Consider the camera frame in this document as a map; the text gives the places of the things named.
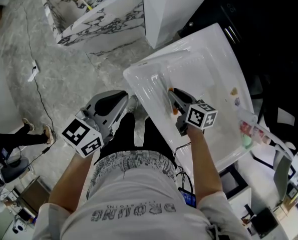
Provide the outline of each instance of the person wearing white t-shirt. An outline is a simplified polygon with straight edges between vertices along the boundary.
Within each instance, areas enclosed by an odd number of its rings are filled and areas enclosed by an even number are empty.
[[[134,146],[133,112],[95,163],[87,201],[77,208],[92,156],[75,154],[41,206],[33,240],[251,239],[234,215],[201,130],[188,126],[197,208],[186,205],[176,185],[172,150],[145,121],[143,147]]]

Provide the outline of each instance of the black and white marker cube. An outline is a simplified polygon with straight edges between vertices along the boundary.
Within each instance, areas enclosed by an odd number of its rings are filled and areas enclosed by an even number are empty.
[[[218,111],[207,103],[190,105],[186,123],[200,129],[212,127]]]
[[[61,129],[61,136],[69,146],[84,158],[103,146],[102,135],[74,115],[69,117]]]

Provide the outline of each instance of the tile floor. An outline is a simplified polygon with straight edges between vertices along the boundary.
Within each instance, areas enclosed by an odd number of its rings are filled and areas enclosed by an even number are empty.
[[[55,131],[58,131],[69,115],[75,114],[93,95],[118,89],[131,93],[123,78],[123,70],[153,52],[144,38],[101,57],[58,46],[41,0],[11,0],[0,21],[0,57],[9,88],[20,115],[36,125],[37,134],[42,132],[42,124],[51,122],[43,110],[35,82],[28,82],[33,59],[41,70],[37,82],[46,109],[54,121]],[[140,118],[142,120],[137,122],[135,129],[135,145],[141,145],[144,135],[143,113]],[[44,145],[27,147],[23,154],[32,160],[44,148]],[[52,188],[73,154],[73,150],[58,137],[51,150],[33,163],[35,174]],[[21,182],[16,180],[13,184],[23,189],[33,177],[28,173]]]

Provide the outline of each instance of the t-shirt sleeve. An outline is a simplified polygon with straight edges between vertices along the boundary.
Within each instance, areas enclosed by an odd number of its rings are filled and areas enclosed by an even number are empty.
[[[60,239],[61,228],[70,215],[56,204],[45,203],[40,207],[32,240]]]
[[[227,235],[230,240],[251,239],[249,232],[234,215],[224,192],[217,192],[204,197],[198,203],[197,208],[212,224],[218,227],[221,235]]]

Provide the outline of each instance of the marble sink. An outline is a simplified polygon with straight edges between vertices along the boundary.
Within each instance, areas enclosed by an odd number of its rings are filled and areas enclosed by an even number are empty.
[[[42,0],[56,42],[102,55],[145,35],[143,0]]]

